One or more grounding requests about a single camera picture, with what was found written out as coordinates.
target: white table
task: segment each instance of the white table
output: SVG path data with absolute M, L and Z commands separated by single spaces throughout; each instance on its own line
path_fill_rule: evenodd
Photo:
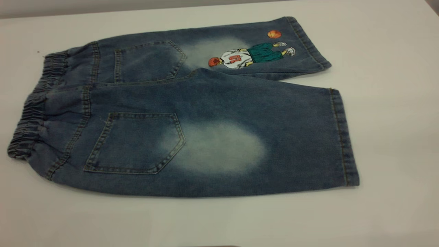
M 43 55 L 106 37 L 294 16 L 333 67 L 361 185 L 224 199 L 112 196 L 7 157 Z M 0 246 L 439 246 L 439 17 L 423 0 L 298 0 L 0 20 Z

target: cartoon print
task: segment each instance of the cartoon print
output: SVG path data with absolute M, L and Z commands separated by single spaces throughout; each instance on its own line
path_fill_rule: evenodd
M 271 62 L 283 59 L 285 55 L 293 57 L 296 53 L 293 47 L 283 51 L 273 51 L 273 47 L 287 46 L 285 42 L 262 43 L 248 49 L 235 49 L 226 51 L 221 57 L 213 57 L 209 60 L 209 66 L 223 64 L 230 69 L 241 69 L 254 63 Z

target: hem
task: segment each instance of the hem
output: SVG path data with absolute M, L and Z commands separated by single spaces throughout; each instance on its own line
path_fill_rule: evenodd
M 302 26 L 297 22 L 297 20 L 291 16 L 285 18 L 288 20 L 291 28 L 293 28 L 298 38 L 302 41 L 302 44 L 305 46 L 311 57 L 313 57 L 314 60 L 321 66 L 322 70 L 330 68 L 332 66 L 331 63 L 326 60 L 317 50 L 311 39 L 309 39 L 308 35 L 303 30 Z
M 334 111 L 335 120 L 337 122 L 345 186 L 358 186 L 360 185 L 360 178 L 352 151 L 342 97 L 338 90 L 330 88 L 329 92 L 331 94 L 332 108 Z
M 44 59 L 43 75 L 32 93 L 27 97 L 22 117 L 7 149 L 8 156 L 15 159 L 29 158 L 33 146 L 39 140 L 40 126 L 44 121 L 47 93 L 59 84 L 67 68 L 67 51 L 49 54 Z

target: basketball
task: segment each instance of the basketball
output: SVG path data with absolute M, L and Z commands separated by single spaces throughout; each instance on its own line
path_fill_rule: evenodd
M 277 39 L 279 37 L 282 36 L 282 33 L 277 31 L 277 30 L 271 30 L 268 32 L 268 37 L 272 38 L 272 39 Z

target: blue denim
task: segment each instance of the blue denim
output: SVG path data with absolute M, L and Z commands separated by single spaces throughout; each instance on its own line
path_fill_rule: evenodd
M 254 61 L 247 49 L 267 43 L 283 58 Z M 339 91 L 276 81 L 330 66 L 292 17 L 99 40 L 46 56 L 8 153 L 123 195 L 356 186 Z

